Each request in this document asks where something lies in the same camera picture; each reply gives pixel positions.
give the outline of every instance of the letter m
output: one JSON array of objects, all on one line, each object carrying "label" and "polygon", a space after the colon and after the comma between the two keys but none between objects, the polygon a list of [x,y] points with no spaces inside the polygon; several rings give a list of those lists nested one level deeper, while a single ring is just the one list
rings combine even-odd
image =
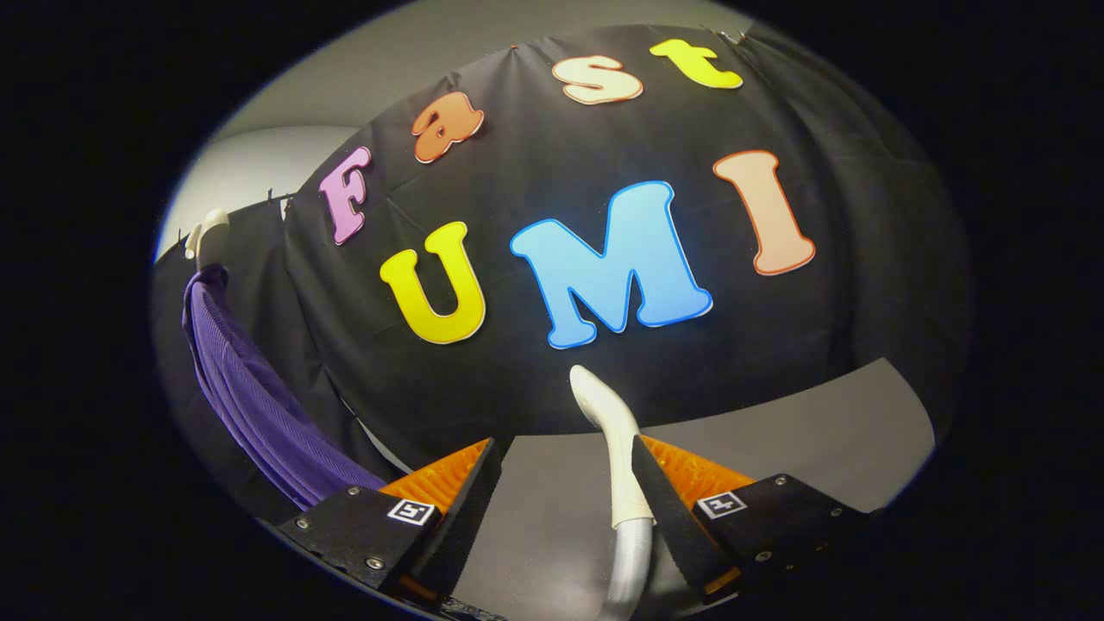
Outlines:
[{"label": "letter m", "polygon": [[713,297],[699,287],[671,221],[675,191],[664,181],[629,186],[609,201],[605,252],[598,254],[556,220],[526,227],[510,240],[513,254],[533,269],[552,319],[549,344],[556,349],[586,345],[597,328],[584,322],[572,295],[615,333],[628,323],[628,294],[636,277],[648,327],[704,315]]}]

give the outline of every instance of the white plastic hook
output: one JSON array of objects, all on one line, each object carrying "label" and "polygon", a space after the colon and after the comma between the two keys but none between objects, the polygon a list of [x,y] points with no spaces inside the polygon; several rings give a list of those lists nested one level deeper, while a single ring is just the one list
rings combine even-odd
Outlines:
[{"label": "white plastic hook", "polygon": [[655,522],[640,484],[633,475],[633,438],[640,433],[633,412],[612,388],[584,367],[572,367],[570,378],[578,409],[606,436],[613,527],[640,517]]},{"label": "white plastic hook", "polygon": [[184,242],[184,259],[195,260],[197,272],[208,265],[222,263],[229,238],[230,218],[225,211],[212,209],[203,218],[203,222],[192,227],[192,232]]}]

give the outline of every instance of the purple towel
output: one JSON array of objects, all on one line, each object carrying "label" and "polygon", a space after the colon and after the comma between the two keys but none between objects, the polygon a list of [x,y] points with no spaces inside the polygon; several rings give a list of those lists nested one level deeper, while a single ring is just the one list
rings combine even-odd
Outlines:
[{"label": "purple towel", "polygon": [[184,290],[183,328],[195,377],[234,440],[300,509],[359,485],[386,483],[327,439],[226,309],[230,274],[222,265],[198,272]]}]

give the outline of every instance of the yellow letter u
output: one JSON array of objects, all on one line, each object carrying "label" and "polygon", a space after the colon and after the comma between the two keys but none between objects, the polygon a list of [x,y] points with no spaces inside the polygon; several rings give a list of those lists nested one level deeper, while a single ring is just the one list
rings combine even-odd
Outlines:
[{"label": "yellow letter u", "polygon": [[448,281],[456,292],[456,312],[438,315],[429,306],[422,283],[414,273],[417,253],[404,250],[386,260],[380,267],[380,277],[391,285],[399,309],[414,334],[429,343],[445,345],[464,340],[482,326],[487,305],[484,303],[479,281],[471,270],[471,262],[464,251],[464,236],[468,233],[464,222],[449,222],[425,239],[425,250],[440,257]]}]

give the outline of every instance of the white wall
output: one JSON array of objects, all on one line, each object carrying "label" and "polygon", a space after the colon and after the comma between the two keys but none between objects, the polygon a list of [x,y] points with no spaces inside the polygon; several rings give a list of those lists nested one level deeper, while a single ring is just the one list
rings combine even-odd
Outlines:
[{"label": "white wall", "polygon": [[184,175],[161,227],[153,261],[212,209],[227,213],[298,191],[358,127],[274,127],[208,145]]}]

